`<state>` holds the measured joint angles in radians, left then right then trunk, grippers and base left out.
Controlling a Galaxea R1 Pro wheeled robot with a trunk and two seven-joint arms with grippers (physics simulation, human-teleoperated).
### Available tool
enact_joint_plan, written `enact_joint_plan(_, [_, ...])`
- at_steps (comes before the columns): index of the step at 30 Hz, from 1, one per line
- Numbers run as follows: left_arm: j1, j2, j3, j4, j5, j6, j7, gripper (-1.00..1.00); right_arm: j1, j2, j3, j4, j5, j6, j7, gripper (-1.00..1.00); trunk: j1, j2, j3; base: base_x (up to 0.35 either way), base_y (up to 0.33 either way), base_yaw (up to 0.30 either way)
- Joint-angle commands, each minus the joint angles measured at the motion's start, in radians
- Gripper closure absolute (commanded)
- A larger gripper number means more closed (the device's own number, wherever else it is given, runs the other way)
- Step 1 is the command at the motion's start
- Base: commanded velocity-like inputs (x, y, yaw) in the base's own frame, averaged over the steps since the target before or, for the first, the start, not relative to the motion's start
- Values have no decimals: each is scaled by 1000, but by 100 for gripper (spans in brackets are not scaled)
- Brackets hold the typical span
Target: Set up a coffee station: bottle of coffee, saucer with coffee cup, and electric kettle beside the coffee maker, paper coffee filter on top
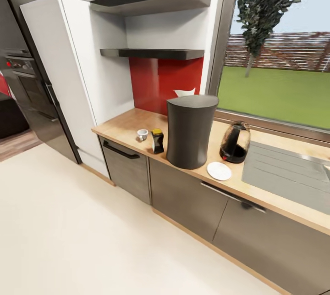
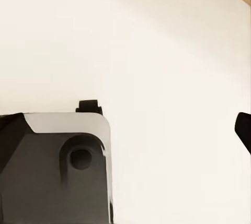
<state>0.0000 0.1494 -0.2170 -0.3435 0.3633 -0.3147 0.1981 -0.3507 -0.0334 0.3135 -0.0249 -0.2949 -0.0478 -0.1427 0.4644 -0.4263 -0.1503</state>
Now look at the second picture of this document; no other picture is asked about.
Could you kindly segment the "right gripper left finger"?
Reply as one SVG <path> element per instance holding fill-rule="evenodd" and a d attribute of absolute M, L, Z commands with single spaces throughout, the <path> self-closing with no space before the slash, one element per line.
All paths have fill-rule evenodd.
<path fill-rule="evenodd" d="M 0 174 L 27 133 L 24 113 L 0 116 Z"/>

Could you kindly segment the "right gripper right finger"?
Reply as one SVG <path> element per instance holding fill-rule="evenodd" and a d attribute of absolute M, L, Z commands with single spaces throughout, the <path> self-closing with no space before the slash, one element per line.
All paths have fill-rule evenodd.
<path fill-rule="evenodd" d="M 251 114 L 240 112 L 234 130 L 251 154 Z"/>

